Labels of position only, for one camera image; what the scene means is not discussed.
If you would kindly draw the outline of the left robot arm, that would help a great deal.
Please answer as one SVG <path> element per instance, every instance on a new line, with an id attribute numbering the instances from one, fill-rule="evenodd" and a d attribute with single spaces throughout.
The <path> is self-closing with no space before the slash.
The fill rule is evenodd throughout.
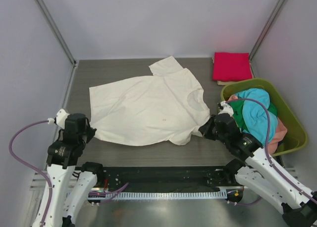
<path id="1" fill-rule="evenodd" d="M 73 189 L 68 190 L 78 159 L 96 129 L 90 126 L 84 114 L 69 114 L 64 109 L 58 111 L 54 120 L 61 129 L 57 140 L 48 148 L 47 183 L 34 227 L 74 227 L 91 189 L 102 186 L 105 181 L 103 165 L 86 162 Z"/>

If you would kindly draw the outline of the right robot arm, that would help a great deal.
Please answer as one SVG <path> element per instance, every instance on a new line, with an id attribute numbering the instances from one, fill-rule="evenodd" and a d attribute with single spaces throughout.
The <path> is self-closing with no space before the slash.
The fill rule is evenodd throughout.
<path id="1" fill-rule="evenodd" d="M 235 157 L 226 165 L 224 181 L 247 187 L 269 202 L 290 227 L 317 222 L 317 193 L 295 179 L 252 135 L 243 133 L 227 113 L 212 115 L 199 132 L 218 140 Z"/>

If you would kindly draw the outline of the cream white t shirt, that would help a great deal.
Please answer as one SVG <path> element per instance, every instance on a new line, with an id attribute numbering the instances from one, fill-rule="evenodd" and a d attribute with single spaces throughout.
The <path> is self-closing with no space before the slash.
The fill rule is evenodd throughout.
<path id="1" fill-rule="evenodd" d="M 210 118 L 204 90 L 174 57 L 150 65 L 151 75 L 91 87 L 91 126 L 101 141 L 146 146 L 187 144 Z"/>

